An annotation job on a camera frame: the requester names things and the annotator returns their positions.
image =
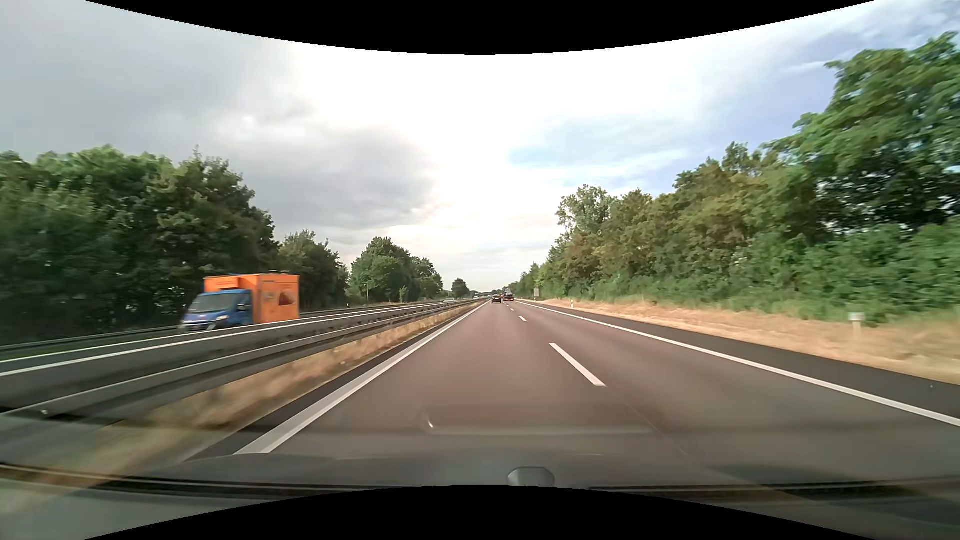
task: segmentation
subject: white post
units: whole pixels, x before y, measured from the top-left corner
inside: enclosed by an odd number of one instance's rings
[[[864,313],[850,313],[850,322],[853,324],[853,338],[860,338],[860,323],[866,319]]]

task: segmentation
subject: windshield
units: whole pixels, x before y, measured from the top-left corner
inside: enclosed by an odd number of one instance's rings
[[[240,296],[241,295],[234,293],[202,294],[193,301],[193,304],[190,305],[187,312],[212,313],[215,311],[226,311],[237,305]]]

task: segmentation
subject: box truck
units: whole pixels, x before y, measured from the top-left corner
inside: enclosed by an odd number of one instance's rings
[[[300,318],[300,276],[286,272],[204,278],[182,331],[219,330]]]

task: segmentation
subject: blue sky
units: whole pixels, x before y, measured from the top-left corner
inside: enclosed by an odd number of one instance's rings
[[[791,133],[831,60],[960,29],[958,0],[876,0],[709,37],[465,57],[356,51],[194,27],[79,0],[0,4],[0,150],[113,144],[229,159],[277,233],[347,262],[375,235],[477,290],[543,261],[580,184],[676,175]]]

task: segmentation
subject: solid white line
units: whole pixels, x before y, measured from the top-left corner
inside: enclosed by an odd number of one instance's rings
[[[388,369],[399,364],[401,360],[403,360],[409,355],[412,355],[417,350],[419,350],[420,347],[433,341],[434,339],[437,338],[437,336],[444,333],[445,331],[450,330],[451,328],[453,328],[454,325],[466,319],[467,317],[470,317],[470,315],[472,315],[477,309],[485,305],[486,304],[481,304],[480,306],[475,307],[474,309],[471,309],[464,316],[446,325],[445,327],[439,329],[438,331],[433,332],[432,334],[427,336],[425,339],[423,339],[421,342],[417,343],[413,347],[410,347],[409,349],[400,353],[399,355],[394,356],[393,358],[390,358],[386,362],[376,366],[375,368],[371,369],[369,372],[361,375],[360,377],[345,384],[343,387],[337,389],[335,392],[333,392],[329,396],[326,396],[325,398],[312,404],[308,408],[297,413],[292,418],[280,424],[276,428],[273,428],[272,430],[267,431],[266,433],[261,435],[258,439],[251,442],[249,445],[243,447],[242,449],[238,450],[234,454],[269,454],[270,452],[276,450],[276,448],[279,447],[281,444],[287,442],[287,440],[289,440],[291,437],[301,432],[310,424],[313,424],[314,422],[316,422],[317,419],[319,419],[321,416],[324,416],[325,414],[327,414],[327,412],[330,409],[339,405],[340,403],[343,402],[343,400],[355,394],[357,390],[359,390],[360,388],[363,388],[367,384],[370,384],[374,379],[386,373]]]
[[[408,308],[408,307],[396,307],[396,308],[392,308],[392,309],[383,309],[383,310],[368,311],[367,313],[387,313],[387,312],[390,312],[390,311],[397,311],[397,310],[399,310],[399,309],[407,309],[407,308]],[[53,364],[41,364],[41,365],[33,366],[33,367],[25,367],[25,368],[21,368],[21,369],[14,369],[14,370],[10,370],[10,371],[4,371],[4,372],[0,372],[0,377],[8,377],[8,376],[10,376],[10,375],[19,375],[19,374],[21,374],[21,373],[30,373],[30,372],[32,372],[32,371],[40,371],[40,370],[44,370],[44,369],[61,367],[61,366],[70,365],[70,364],[77,364],[77,363],[82,363],[82,362],[89,362],[90,360],[99,360],[99,359],[103,359],[103,358],[110,358],[110,357],[113,357],[113,356],[132,355],[133,353],[143,353],[143,352],[145,352],[145,351],[153,351],[153,350],[155,350],[155,349],[165,349],[165,348],[167,348],[167,347],[177,347],[177,346],[179,346],[179,345],[185,345],[185,344],[187,344],[187,343],[199,343],[199,342],[201,342],[201,341],[209,341],[210,339],[222,339],[222,338],[226,338],[226,337],[233,337],[234,335],[244,335],[244,334],[247,334],[247,333],[257,333],[257,332],[259,332],[259,331],[278,330],[278,329],[281,329],[281,328],[293,328],[293,327],[298,327],[298,326],[303,326],[303,325],[312,325],[312,324],[315,324],[315,323],[325,322],[325,321],[338,321],[338,320],[340,320],[340,319],[349,319],[350,317],[355,317],[355,316],[357,316],[357,315],[362,315],[362,314],[364,314],[364,313],[350,313],[350,314],[346,314],[346,315],[341,316],[341,317],[332,317],[332,316],[330,316],[331,318],[325,318],[323,321],[317,320],[317,319],[319,319],[319,318],[321,318],[321,317],[311,317],[311,318],[309,318],[309,319],[297,319],[297,320],[300,321],[300,322],[294,323],[294,324],[290,324],[290,325],[283,325],[283,326],[277,326],[277,327],[269,327],[269,328],[248,330],[248,331],[237,331],[237,332],[234,332],[234,333],[226,333],[226,334],[219,334],[219,335],[211,335],[211,336],[209,336],[209,337],[200,337],[200,338],[197,338],[197,339],[189,339],[189,340],[185,340],[185,341],[176,341],[176,342],[174,342],[174,343],[163,343],[163,344],[160,344],[160,345],[154,345],[153,347],[142,347],[142,348],[140,348],[140,349],[130,349],[130,350],[128,350],[128,351],[117,351],[116,353],[107,353],[107,354],[105,354],[105,355],[84,356],[84,357],[82,357],[82,358],[74,358],[74,359],[72,359],[72,360],[64,360],[63,362],[56,362],[56,363],[53,363]],[[162,337],[155,337],[155,338],[153,338],[153,339],[164,339],[164,338],[162,338]],[[126,345],[126,343],[114,343],[113,345],[102,345],[101,347],[114,347],[114,346],[116,346],[116,345]],[[40,357],[40,356],[62,355],[62,354],[65,354],[65,353],[73,353],[73,352],[74,352],[74,351],[62,351],[62,352],[60,352],[60,353],[48,353],[47,355],[24,356],[24,357],[22,357],[22,358],[11,358],[11,359],[9,359],[9,360],[0,360],[0,364],[6,363],[6,362],[19,361],[19,360],[26,360],[26,359],[30,359],[30,358],[37,358],[37,357]]]
[[[777,375],[783,375],[784,377],[789,377],[790,379],[802,380],[803,382],[809,382],[810,384],[815,384],[815,385],[817,385],[817,386],[821,386],[821,387],[824,387],[824,388],[828,388],[828,389],[830,389],[830,390],[835,390],[835,391],[837,391],[837,392],[840,392],[840,393],[843,393],[843,394],[847,394],[847,395],[849,395],[849,396],[854,396],[855,398],[860,398],[860,399],[862,399],[862,400],[867,400],[868,402],[874,402],[875,404],[880,404],[880,405],[887,405],[887,406],[892,407],[892,408],[896,408],[896,409],[899,409],[899,410],[902,410],[902,411],[905,411],[905,412],[910,412],[910,413],[913,413],[913,414],[917,414],[917,415],[919,415],[919,416],[923,416],[923,417],[929,418],[930,420],[936,420],[936,421],[938,421],[938,422],[943,422],[944,424],[950,424],[951,426],[956,426],[957,428],[960,428],[960,418],[954,418],[954,417],[952,417],[952,416],[947,416],[946,414],[942,414],[942,413],[935,412],[935,411],[932,411],[932,410],[927,410],[927,409],[925,409],[925,408],[920,408],[920,407],[918,407],[918,406],[913,406],[913,405],[903,404],[903,403],[900,403],[900,402],[895,402],[894,400],[888,400],[887,398],[881,398],[881,397],[879,397],[879,396],[875,396],[875,395],[873,395],[873,394],[868,394],[868,393],[866,393],[866,392],[861,392],[861,391],[859,391],[859,390],[854,390],[854,389],[848,388],[848,387],[846,387],[846,386],[841,386],[841,385],[839,385],[839,384],[834,384],[834,383],[832,383],[832,382],[826,382],[825,380],[813,379],[812,377],[807,377],[806,375],[800,375],[800,374],[797,374],[797,373],[785,371],[785,370],[778,369],[778,368],[775,368],[775,367],[771,367],[771,366],[767,366],[767,365],[763,365],[763,364],[758,364],[758,363],[756,363],[756,362],[751,362],[750,360],[745,360],[745,359],[743,359],[743,358],[738,358],[738,357],[736,357],[736,356],[724,355],[723,353],[717,353],[716,351],[711,351],[711,350],[709,350],[709,349],[702,349],[702,348],[700,348],[700,347],[694,347],[693,345],[687,345],[686,343],[681,343],[681,342],[679,342],[679,341],[674,341],[674,340],[672,340],[672,339],[667,339],[667,338],[665,338],[665,337],[660,337],[660,336],[658,336],[658,335],[652,335],[652,334],[649,334],[649,333],[644,333],[644,332],[642,332],[642,331],[630,330],[630,329],[627,329],[627,328],[618,327],[618,326],[616,326],[616,325],[610,325],[610,324],[607,324],[607,323],[601,323],[600,321],[594,321],[593,319],[587,319],[587,317],[580,317],[580,316],[577,316],[577,315],[571,315],[570,313],[564,313],[564,312],[562,312],[562,311],[557,311],[556,309],[550,309],[550,308],[547,308],[547,307],[534,306],[534,305],[532,305],[532,304],[528,304],[527,306],[536,307],[536,308],[538,308],[538,309],[545,309],[545,310],[547,310],[547,311],[553,311],[554,313],[560,313],[561,315],[566,315],[567,317],[573,317],[574,319],[580,319],[580,320],[582,320],[582,321],[588,321],[588,322],[590,322],[590,323],[602,325],[602,326],[605,326],[605,327],[608,327],[608,328],[612,328],[612,329],[628,331],[629,333],[635,333],[636,335],[642,335],[643,337],[649,337],[650,339],[656,339],[656,340],[658,340],[658,341],[662,341],[663,343],[669,343],[669,344],[671,344],[671,345],[676,345],[676,346],[678,346],[678,347],[684,347],[685,349],[690,349],[691,351],[697,351],[698,353],[704,353],[704,354],[706,354],[706,355],[712,355],[712,356],[716,356],[716,357],[718,357],[718,358],[724,358],[724,359],[726,359],[726,360],[730,360],[730,361],[733,361],[733,362],[737,362],[737,363],[740,363],[740,364],[743,364],[743,365],[748,365],[748,366],[751,366],[751,367],[755,367],[756,369],[762,369],[762,370],[764,370],[764,371],[769,371],[770,373],[776,373]]]
[[[601,380],[597,379],[590,371],[587,370],[584,366],[580,365],[580,362],[573,359],[573,356],[570,356],[566,353],[565,350],[561,349],[556,343],[551,343],[550,347],[553,347],[554,351],[560,353],[560,356],[566,358],[566,361],[570,362],[570,365],[577,368],[577,371],[581,373],[584,377],[587,378],[594,386],[606,386]]]

